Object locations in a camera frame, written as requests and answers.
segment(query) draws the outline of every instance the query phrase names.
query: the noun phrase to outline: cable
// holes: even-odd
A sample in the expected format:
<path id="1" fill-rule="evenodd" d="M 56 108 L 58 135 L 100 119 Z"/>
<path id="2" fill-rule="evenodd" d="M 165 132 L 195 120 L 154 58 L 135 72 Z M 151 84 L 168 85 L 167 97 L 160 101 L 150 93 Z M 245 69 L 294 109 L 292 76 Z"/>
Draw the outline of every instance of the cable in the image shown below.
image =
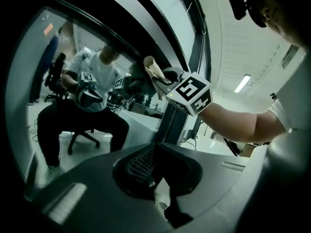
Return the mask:
<path id="1" fill-rule="evenodd" d="M 224 141 L 226 142 L 227 146 L 229 147 L 229 149 L 231 150 L 231 152 L 235 155 L 235 156 L 239 156 L 238 153 L 235 152 L 235 150 L 232 148 L 232 146 L 229 144 L 228 140 L 226 138 L 224 138 Z"/>
<path id="2" fill-rule="evenodd" d="M 36 126 L 37 126 L 37 121 L 38 121 L 38 118 L 34 121 L 33 124 L 31 124 L 31 125 L 29 125 L 29 126 L 27 127 L 27 129 L 29 130 L 29 133 L 30 133 L 30 134 L 36 134 L 36 133 L 37 133 L 37 128 L 36 128 Z"/>
<path id="3" fill-rule="evenodd" d="M 189 144 L 191 144 L 191 145 L 193 145 L 193 146 L 194 146 L 194 150 L 195 150 L 195 151 L 198 151 L 198 150 L 196 149 L 196 146 L 195 146 L 193 143 L 191 143 L 191 142 L 187 142 L 187 141 L 180 141 L 180 142 L 186 142 L 186 143 L 189 143 Z"/>

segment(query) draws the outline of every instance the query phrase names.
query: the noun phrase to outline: black pants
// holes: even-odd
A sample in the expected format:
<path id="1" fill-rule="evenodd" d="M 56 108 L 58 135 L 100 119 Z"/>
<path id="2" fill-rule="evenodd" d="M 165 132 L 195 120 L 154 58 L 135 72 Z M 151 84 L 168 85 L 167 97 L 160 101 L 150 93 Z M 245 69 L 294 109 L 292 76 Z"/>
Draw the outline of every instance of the black pants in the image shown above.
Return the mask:
<path id="1" fill-rule="evenodd" d="M 31 85 L 30 96 L 29 96 L 30 103 L 32 103 L 33 101 L 35 101 L 36 99 L 40 97 L 41 85 L 42 85 L 43 77 L 45 74 L 45 70 L 46 69 L 42 65 L 39 64 L 35 71 L 33 83 Z"/>
<path id="2" fill-rule="evenodd" d="M 112 134 L 111 151 L 120 150 L 126 140 L 128 123 L 105 108 L 89 113 L 72 100 L 58 100 L 42 110 L 38 116 L 38 140 L 48 166 L 59 165 L 59 134 L 62 131 L 96 129 Z"/>

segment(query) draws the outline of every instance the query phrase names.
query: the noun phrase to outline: vent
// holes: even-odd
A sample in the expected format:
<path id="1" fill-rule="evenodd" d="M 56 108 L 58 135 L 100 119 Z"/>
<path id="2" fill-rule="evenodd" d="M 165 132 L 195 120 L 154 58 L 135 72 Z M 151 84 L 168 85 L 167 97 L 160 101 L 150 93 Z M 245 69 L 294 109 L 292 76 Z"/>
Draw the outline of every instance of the vent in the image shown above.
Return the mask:
<path id="1" fill-rule="evenodd" d="M 290 48 L 288 49 L 287 53 L 285 54 L 284 58 L 282 59 L 282 67 L 285 69 L 289 62 L 293 59 L 295 54 L 297 53 L 299 47 L 291 45 Z"/>
<path id="2" fill-rule="evenodd" d="M 243 172 L 245 168 L 245 166 L 234 164 L 234 163 L 229 163 L 229 162 L 222 162 L 220 166 L 231 169 L 231 170 L 239 171 L 239 172 Z"/>

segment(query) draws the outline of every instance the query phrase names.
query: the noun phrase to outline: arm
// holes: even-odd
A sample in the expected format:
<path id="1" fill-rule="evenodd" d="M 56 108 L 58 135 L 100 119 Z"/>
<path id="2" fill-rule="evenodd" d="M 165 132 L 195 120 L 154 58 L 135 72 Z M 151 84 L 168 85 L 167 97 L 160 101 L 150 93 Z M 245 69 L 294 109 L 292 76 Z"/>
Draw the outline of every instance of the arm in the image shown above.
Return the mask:
<path id="1" fill-rule="evenodd" d="M 211 103 L 199 117 L 215 132 L 231 141 L 263 143 L 285 132 L 283 125 L 270 111 L 240 113 Z"/>
<path id="2" fill-rule="evenodd" d="M 78 72 L 80 69 L 80 65 L 83 61 L 83 51 L 76 54 L 72 60 L 70 61 L 69 65 L 65 68 L 64 74 L 62 75 L 61 85 L 65 90 L 74 87 L 78 82 Z"/>
<path id="3" fill-rule="evenodd" d="M 74 87 L 78 82 L 76 81 L 77 74 L 73 71 L 65 70 L 64 74 L 62 75 L 61 85 L 65 90 Z"/>

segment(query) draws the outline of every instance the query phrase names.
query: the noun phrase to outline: t-shirt sleeve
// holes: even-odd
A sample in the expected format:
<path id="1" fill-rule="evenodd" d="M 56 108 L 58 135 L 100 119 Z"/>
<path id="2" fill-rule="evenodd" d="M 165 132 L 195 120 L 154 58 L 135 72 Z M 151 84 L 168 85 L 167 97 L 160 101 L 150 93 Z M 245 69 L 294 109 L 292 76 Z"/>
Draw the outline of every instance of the t-shirt sleeve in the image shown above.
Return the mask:
<path id="1" fill-rule="evenodd" d="M 79 53 L 77 53 L 69 62 L 69 64 L 67 65 L 67 67 L 65 68 L 65 71 L 72 71 L 75 73 L 79 72 L 81 63 L 83 61 L 83 54 L 84 52 L 81 51 Z"/>
<path id="2" fill-rule="evenodd" d="M 279 100 L 276 100 L 268 111 L 272 112 L 278 118 L 286 131 L 292 127 Z"/>

